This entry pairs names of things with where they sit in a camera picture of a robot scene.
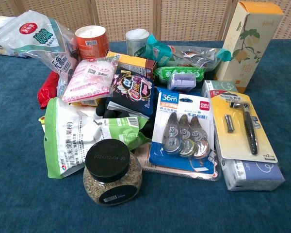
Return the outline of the white green cylindrical cup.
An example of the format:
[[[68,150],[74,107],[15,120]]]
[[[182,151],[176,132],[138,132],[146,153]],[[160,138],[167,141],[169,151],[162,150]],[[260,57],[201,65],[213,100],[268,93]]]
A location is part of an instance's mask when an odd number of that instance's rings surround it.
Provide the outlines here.
[[[126,32],[127,54],[144,58],[149,36],[150,33],[147,30],[140,28]]]

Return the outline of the pink white powder bag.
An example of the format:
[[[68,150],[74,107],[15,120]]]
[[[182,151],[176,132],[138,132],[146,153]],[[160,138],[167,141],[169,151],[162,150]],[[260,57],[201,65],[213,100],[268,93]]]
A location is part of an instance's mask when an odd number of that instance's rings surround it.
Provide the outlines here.
[[[111,97],[118,61],[116,56],[82,60],[77,65],[62,100],[73,103]]]

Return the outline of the green wet wipes pack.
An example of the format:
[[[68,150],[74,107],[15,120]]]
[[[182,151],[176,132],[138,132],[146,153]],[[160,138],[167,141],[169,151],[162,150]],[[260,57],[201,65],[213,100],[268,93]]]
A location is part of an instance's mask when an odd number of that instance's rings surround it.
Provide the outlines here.
[[[205,70],[198,67],[159,67],[155,69],[154,76],[159,79],[160,83],[167,84],[173,74],[194,74],[198,83],[203,80],[204,73]]]

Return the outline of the orange cardboard box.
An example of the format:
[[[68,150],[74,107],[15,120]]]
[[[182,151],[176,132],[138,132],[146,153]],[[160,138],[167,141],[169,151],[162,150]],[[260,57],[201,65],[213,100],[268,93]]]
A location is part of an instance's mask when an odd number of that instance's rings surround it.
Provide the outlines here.
[[[157,63],[155,61],[112,51],[107,53],[107,57],[113,56],[119,58],[118,67],[125,68],[154,80],[153,73],[157,68]]]

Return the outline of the small purple plastic case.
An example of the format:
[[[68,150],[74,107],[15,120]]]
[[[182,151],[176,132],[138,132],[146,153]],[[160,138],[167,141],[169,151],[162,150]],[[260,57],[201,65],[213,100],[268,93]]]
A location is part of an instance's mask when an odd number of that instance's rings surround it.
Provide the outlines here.
[[[189,92],[196,87],[196,78],[192,73],[173,73],[167,83],[169,90]]]

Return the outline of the clear teal snack bag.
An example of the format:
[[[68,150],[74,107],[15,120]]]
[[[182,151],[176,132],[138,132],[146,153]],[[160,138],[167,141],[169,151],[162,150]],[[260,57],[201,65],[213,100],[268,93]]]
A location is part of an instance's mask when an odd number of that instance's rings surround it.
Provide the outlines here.
[[[221,61],[231,60],[231,52],[220,48],[196,46],[169,46],[172,57],[166,63],[169,67],[198,67],[205,72],[213,71]]]

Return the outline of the glass spice jar black lid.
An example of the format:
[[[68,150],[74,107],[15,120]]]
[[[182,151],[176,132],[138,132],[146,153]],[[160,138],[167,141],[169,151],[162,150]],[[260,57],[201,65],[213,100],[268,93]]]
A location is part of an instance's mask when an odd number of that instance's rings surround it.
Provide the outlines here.
[[[141,165],[120,140],[101,140],[87,152],[83,184],[88,196],[97,204],[124,203],[137,195],[141,183]]]

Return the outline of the tall cream pomelo print box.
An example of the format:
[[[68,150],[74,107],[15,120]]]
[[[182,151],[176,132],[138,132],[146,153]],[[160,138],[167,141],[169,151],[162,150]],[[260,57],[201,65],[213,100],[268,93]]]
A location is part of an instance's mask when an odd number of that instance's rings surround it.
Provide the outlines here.
[[[231,59],[220,62],[214,78],[244,93],[282,17],[273,2],[239,1],[223,44]]]

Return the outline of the blue correction tape blister pack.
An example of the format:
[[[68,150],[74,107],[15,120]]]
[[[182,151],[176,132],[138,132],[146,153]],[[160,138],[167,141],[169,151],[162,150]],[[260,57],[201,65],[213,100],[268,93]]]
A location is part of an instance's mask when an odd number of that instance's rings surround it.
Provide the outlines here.
[[[158,88],[149,162],[168,173],[218,177],[210,99]]]

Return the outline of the blue tissue pack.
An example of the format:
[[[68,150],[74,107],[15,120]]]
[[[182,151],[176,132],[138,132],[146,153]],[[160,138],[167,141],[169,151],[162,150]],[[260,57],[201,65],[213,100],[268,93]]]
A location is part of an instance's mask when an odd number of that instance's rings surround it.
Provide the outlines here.
[[[231,82],[205,80],[201,93],[202,96],[210,99],[230,91],[239,93]],[[285,181],[278,163],[230,160],[223,159],[219,155],[218,159],[226,186],[230,191],[273,191]]]

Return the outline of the orange cylindrical can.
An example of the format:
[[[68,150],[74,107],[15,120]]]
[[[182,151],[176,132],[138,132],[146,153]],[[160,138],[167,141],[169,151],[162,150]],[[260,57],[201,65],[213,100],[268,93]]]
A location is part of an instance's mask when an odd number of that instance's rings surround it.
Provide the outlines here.
[[[105,57],[110,50],[106,29],[98,25],[84,26],[75,31],[82,60]]]

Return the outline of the clear bag green white label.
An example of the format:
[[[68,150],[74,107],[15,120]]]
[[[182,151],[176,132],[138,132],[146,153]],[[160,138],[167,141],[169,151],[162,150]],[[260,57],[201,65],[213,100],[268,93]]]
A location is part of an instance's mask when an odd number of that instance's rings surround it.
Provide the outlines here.
[[[29,10],[0,27],[0,45],[35,58],[59,74],[57,96],[63,96],[79,62],[74,32],[51,17]]]

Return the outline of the red snack bag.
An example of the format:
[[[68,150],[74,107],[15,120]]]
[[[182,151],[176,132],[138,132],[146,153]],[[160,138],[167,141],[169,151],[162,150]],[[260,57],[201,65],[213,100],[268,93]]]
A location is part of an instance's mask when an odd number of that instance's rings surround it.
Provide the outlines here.
[[[37,99],[41,109],[45,109],[49,100],[57,96],[58,80],[59,74],[52,71],[38,91]]]

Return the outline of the green white corn starch bag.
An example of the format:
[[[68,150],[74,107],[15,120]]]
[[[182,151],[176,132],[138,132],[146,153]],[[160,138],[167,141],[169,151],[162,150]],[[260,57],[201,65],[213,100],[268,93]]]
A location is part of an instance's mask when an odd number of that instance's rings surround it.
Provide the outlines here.
[[[44,150],[48,177],[62,179],[85,166],[88,150],[104,139],[117,139],[133,150],[150,142],[140,116],[95,119],[60,98],[49,100],[45,114]]]

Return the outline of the folding lattice screen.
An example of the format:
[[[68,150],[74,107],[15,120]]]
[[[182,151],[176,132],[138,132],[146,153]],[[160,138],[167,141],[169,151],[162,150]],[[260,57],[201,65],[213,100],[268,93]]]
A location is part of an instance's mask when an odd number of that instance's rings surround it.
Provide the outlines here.
[[[220,41],[240,0],[0,0],[0,16],[33,10],[71,30],[100,25],[110,41],[123,41],[127,31],[142,28],[161,41]],[[275,39],[291,39],[291,0],[273,2],[283,10]]]

